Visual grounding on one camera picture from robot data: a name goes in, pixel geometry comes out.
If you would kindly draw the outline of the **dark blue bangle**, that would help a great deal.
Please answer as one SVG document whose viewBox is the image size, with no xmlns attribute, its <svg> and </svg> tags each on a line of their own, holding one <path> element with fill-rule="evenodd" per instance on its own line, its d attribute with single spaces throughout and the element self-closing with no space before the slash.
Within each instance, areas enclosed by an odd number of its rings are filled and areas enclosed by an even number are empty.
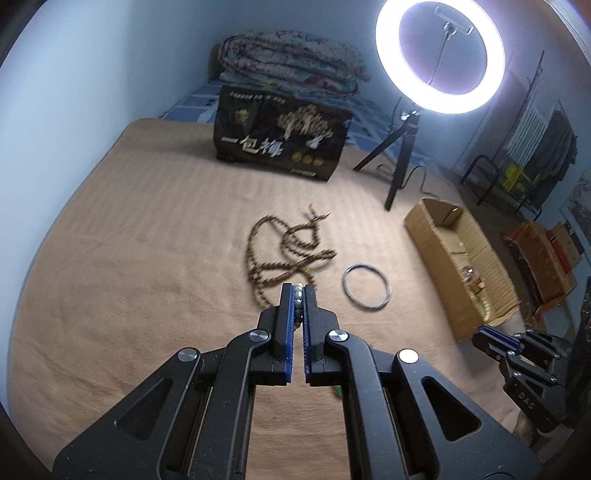
<svg viewBox="0 0 591 480">
<path fill-rule="evenodd" d="M 385 309 L 393 297 L 392 285 L 377 267 L 356 263 L 342 272 L 342 292 L 356 308 L 365 311 Z"/>
</svg>

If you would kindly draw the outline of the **open cardboard box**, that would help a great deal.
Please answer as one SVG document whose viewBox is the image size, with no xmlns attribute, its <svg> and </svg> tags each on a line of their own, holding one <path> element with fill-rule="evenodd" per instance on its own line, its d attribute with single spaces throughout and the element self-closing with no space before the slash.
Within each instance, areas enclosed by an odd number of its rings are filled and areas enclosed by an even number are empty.
<svg viewBox="0 0 591 480">
<path fill-rule="evenodd" d="M 404 225 L 458 342 L 469 340 L 480 326 L 502 325 L 519 310 L 513 281 L 468 209 L 425 197 L 410 210 Z"/>
</svg>

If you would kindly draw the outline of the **orange covered box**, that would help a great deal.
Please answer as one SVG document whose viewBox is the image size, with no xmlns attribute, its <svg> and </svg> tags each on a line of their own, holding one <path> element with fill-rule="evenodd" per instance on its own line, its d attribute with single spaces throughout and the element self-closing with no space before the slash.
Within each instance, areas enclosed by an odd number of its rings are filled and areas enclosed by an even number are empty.
<svg viewBox="0 0 591 480">
<path fill-rule="evenodd" d="M 555 249 L 555 236 L 541 224 L 526 221 L 502 239 L 528 286 L 532 321 L 538 324 L 545 314 L 566 302 L 577 282 Z"/>
</svg>

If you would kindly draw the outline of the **beige bed blanket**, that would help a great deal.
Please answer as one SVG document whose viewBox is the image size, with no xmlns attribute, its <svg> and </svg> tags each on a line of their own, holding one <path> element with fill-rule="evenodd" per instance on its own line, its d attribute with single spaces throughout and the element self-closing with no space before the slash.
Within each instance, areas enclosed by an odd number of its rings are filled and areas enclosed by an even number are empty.
<svg viewBox="0 0 591 480">
<path fill-rule="evenodd" d="M 497 365 L 457 344 L 403 221 L 407 188 L 384 208 L 387 184 L 347 148 L 328 182 L 218 161 L 211 127 L 130 125 L 52 227 L 27 280 L 11 345 L 13 421 L 44 464 L 184 346 L 221 347 L 252 328 L 259 306 L 246 280 L 246 237 L 267 214 L 290 223 L 325 215 L 337 256 L 315 279 L 318 302 L 373 347 L 417 350 L 504 424 L 516 409 Z M 356 308 L 342 272 L 380 269 L 393 297 Z"/>
</svg>

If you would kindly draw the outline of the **yellow crate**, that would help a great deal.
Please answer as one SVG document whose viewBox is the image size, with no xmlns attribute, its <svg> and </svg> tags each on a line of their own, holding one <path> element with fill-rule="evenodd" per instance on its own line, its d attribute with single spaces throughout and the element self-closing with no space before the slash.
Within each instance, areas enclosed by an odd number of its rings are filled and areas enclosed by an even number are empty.
<svg viewBox="0 0 591 480">
<path fill-rule="evenodd" d="M 532 185 L 532 180 L 524 170 L 516 164 L 510 164 L 505 170 L 505 181 L 502 184 L 507 193 L 526 193 Z"/>
</svg>

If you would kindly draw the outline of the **black printed snack bag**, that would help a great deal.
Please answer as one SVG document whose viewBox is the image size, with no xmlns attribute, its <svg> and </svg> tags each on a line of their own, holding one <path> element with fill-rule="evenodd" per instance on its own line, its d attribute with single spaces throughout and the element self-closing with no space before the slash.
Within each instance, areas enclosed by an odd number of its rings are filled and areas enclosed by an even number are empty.
<svg viewBox="0 0 591 480">
<path fill-rule="evenodd" d="M 222 161 L 327 182 L 339 165 L 352 119 L 345 109 L 224 85 L 213 142 Z"/>
</svg>

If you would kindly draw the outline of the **dark hanging clothes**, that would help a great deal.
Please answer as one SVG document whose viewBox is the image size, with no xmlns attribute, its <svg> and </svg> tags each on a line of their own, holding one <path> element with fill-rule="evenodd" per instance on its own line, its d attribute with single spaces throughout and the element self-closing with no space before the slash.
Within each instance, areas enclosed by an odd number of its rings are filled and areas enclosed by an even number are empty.
<svg viewBox="0 0 591 480">
<path fill-rule="evenodd" d="M 555 186 L 577 158 L 577 136 L 566 114 L 555 110 L 545 134 L 527 167 L 534 179 L 530 201 L 541 209 Z"/>
</svg>

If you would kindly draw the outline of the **black clothes rack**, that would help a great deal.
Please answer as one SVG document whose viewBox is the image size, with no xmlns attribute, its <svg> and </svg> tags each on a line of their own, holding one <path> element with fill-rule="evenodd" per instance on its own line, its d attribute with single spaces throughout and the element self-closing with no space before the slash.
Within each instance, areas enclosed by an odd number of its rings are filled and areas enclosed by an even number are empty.
<svg viewBox="0 0 591 480">
<path fill-rule="evenodd" d="M 544 72 L 541 54 L 515 119 L 494 153 L 475 156 L 460 179 L 489 202 L 539 218 L 554 188 L 576 163 L 578 137 Z"/>
</svg>

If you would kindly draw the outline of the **striped hanging towel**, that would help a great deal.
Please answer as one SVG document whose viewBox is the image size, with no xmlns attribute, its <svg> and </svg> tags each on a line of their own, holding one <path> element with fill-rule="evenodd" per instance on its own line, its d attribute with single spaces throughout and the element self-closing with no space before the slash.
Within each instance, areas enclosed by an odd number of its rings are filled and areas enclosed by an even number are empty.
<svg viewBox="0 0 591 480">
<path fill-rule="evenodd" d="M 522 109 L 516 119 L 515 126 L 506 143 L 507 156 L 515 164 L 522 162 L 523 155 L 528 149 L 530 134 L 538 125 L 539 115 L 537 113 L 536 100 L 540 83 L 539 77 L 532 81 Z"/>
</svg>

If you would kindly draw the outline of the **folded floral quilt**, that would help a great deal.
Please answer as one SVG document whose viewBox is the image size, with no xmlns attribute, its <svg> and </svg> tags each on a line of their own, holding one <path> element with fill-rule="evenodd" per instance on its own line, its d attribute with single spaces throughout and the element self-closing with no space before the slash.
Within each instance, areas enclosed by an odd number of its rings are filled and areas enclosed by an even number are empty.
<svg viewBox="0 0 591 480">
<path fill-rule="evenodd" d="M 349 97 L 370 81 L 362 53 L 300 30 L 246 30 L 226 38 L 217 60 L 229 81 L 305 94 Z"/>
</svg>

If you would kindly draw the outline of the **wall landscape poster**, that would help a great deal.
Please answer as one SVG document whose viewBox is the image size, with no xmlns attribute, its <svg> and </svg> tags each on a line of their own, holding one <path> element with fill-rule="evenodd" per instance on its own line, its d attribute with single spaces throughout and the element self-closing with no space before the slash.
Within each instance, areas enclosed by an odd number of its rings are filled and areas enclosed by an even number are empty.
<svg viewBox="0 0 591 480">
<path fill-rule="evenodd" d="M 586 169 L 574 184 L 561 207 L 565 219 L 574 227 L 575 232 L 583 242 L 590 247 L 591 216 L 591 171 Z"/>
</svg>

